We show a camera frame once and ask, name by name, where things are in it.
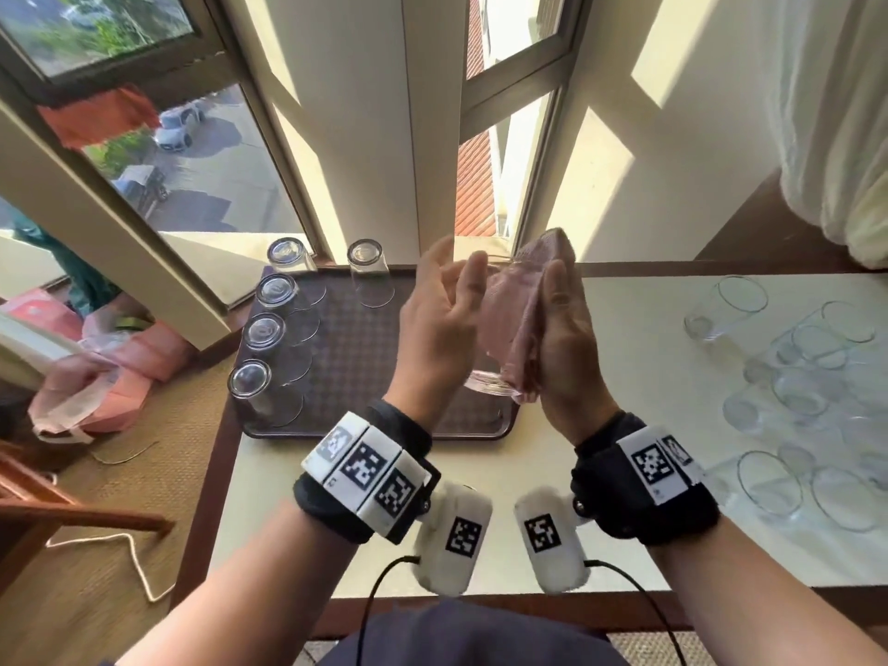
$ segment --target brown carpeted floor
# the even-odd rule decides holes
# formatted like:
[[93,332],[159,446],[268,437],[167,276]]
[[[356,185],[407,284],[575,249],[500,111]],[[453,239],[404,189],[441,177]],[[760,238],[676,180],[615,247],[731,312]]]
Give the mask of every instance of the brown carpeted floor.
[[[178,521],[162,539],[135,534],[155,594],[176,580],[233,361],[156,387],[136,425],[93,445],[98,456],[115,460],[160,440],[138,458],[106,467],[87,456],[60,476],[61,487],[84,503],[161,512]],[[63,528],[53,541],[108,534]],[[166,615],[168,604],[169,598],[148,604],[126,542],[44,550],[0,596],[0,662],[96,666],[117,659]]]

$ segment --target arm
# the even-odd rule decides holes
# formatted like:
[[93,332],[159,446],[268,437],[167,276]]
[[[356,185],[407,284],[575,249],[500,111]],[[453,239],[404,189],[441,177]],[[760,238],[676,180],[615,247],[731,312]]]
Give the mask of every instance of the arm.
[[[452,258],[453,239],[443,239],[417,267],[383,397],[429,431],[472,368],[487,281],[484,253]],[[356,550],[287,500],[118,664],[291,666]]]
[[[545,272],[543,305],[543,411],[578,446],[620,409],[601,376],[580,279],[569,276],[561,262]],[[720,664],[888,663],[888,654],[862,630],[727,517],[701,536],[650,552]]]

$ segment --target person's right hand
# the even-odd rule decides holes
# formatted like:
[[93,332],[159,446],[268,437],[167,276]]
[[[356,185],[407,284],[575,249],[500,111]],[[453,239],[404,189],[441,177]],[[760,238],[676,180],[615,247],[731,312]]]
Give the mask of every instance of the person's right hand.
[[620,408],[598,366],[598,345],[583,282],[560,259],[543,273],[544,331],[540,401],[546,418],[574,446],[601,429]]

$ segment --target brown table edge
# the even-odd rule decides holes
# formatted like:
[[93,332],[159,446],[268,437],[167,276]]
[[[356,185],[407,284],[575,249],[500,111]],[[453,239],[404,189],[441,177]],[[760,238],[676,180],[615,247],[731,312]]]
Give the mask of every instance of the brown table edge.
[[[710,275],[796,275],[812,273],[869,272],[845,261],[820,262],[618,262],[581,263],[584,278],[710,276]],[[229,341],[228,354],[237,349]],[[170,609],[180,604],[206,579],[216,533],[222,519],[228,485],[237,458],[241,429],[228,400],[210,455],[201,495],[171,594]],[[888,585],[822,587],[815,591],[839,612],[863,627],[888,623]],[[673,592],[651,592],[675,629],[693,629]],[[660,630],[662,627],[645,597],[638,592],[588,592],[562,596],[515,594],[465,596],[462,600],[524,615],[540,616],[564,623],[605,631]],[[421,607],[437,602],[434,597],[378,598],[373,614],[394,607]],[[313,630],[313,639],[342,638],[361,622],[364,598],[334,598],[325,608]]]

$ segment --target person's left hand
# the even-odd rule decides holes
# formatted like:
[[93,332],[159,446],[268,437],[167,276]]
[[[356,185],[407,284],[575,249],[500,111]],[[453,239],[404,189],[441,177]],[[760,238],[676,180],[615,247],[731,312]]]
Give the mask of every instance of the person's left hand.
[[416,267],[416,288],[401,308],[398,363],[383,399],[431,432],[472,371],[487,253],[453,261],[453,236],[437,241]]

